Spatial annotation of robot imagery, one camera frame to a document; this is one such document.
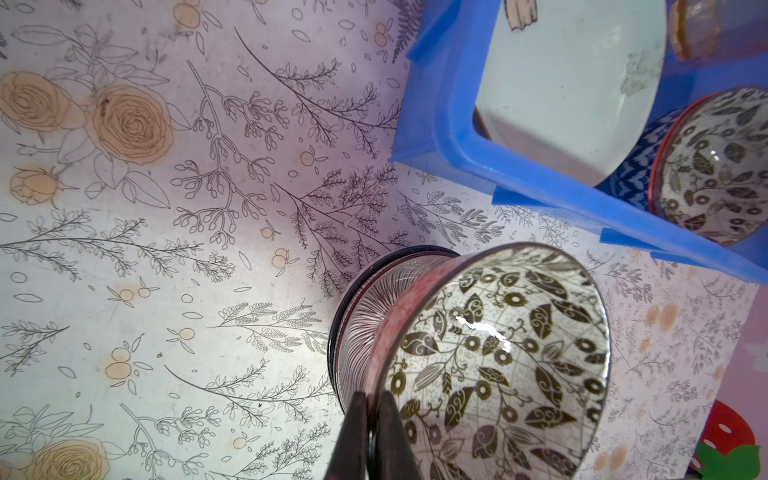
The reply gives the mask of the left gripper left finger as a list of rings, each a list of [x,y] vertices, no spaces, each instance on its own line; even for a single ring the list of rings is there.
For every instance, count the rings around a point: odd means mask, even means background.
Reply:
[[[363,480],[368,452],[367,398],[355,392],[324,475],[325,480]]]

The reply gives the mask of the leaf pattern pink bowl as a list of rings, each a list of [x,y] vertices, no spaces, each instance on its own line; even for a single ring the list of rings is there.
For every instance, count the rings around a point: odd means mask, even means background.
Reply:
[[[571,255],[513,243],[458,256],[399,294],[364,389],[394,397],[424,479],[571,479],[608,390],[601,295]]]

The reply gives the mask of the pink transparent cup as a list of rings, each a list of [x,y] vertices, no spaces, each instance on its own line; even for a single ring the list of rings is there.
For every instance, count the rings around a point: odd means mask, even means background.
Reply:
[[[724,62],[767,51],[767,0],[678,0],[668,12],[677,61]]]

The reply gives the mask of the dark striped bottom bowl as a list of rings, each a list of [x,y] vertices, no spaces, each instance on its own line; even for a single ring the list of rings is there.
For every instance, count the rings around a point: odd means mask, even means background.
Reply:
[[[420,245],[390,252],[361,270],[348,285],[331,323],[327,367],[342,411],[363,389],[380,328],[400,296],[417,280],[457,257],[450,249]]]

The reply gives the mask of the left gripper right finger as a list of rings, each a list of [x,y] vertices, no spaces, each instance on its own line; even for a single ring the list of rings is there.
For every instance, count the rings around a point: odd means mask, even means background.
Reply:
[[[370,478],[421,480],[394,395],[383,392],[373,415]]]

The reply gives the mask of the green flower plate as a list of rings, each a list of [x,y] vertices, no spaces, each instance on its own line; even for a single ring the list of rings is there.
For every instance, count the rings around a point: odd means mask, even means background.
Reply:
[[[665,52],[665,3],[504,1],[475,113],[494,143],[594,187],[649,119]]]

